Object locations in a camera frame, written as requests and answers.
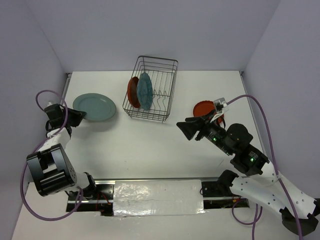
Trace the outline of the small orange scalloped plate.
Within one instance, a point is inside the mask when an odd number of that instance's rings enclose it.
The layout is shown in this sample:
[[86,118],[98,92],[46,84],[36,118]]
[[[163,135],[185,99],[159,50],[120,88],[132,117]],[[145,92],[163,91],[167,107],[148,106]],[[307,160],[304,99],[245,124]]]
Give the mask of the small orange scalloped plate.
[[215,105],[213,101],[203,100],[198,102],[192,110],[194,117],[202,117],[209,114],[211,111],[215,110]]

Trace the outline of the light green plate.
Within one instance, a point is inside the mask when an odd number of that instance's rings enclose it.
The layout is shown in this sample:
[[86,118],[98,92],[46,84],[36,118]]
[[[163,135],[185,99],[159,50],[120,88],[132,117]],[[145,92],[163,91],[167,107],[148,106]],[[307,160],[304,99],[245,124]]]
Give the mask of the light green plate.
[[99,93],[85,93],[75,98],[73,109],[85,112],[84,119],[91,122],[103,122],[111,119],[117,111],[115,103]]

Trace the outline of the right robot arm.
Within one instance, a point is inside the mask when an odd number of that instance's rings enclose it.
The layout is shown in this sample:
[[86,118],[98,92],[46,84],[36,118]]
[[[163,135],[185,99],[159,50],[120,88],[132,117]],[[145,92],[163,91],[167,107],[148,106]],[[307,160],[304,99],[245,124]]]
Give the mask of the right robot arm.
[[234,123],[224,129],[205,116],[189,117],[176,125],[188,140],[206,138],[232,156],[230,163],[244,175],[226,169],[213,185],[203,184],[203,195],[217,191],[224,196],[244,197],[273,212],[284,227],[296,235],[306,236],[316,230],[320,200],[308,196],[276,173],[271,160],[250,144],[253,136],[244,125]]

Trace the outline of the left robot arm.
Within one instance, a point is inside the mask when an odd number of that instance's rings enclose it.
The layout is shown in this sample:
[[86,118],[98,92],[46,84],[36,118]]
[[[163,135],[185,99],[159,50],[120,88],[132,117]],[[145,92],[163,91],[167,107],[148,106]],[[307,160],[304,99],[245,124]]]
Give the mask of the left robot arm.
[[80,187],[86,200],[95,198],[98,186],[93,177],[87,172],[76,172],[65,151],[72,128],[78,127],[87,113],[61,104],[52,104],[44,112],[48,117],[45,124],[47,140],[26,158],[38,193],[43,197],[61,191],[75,193]]

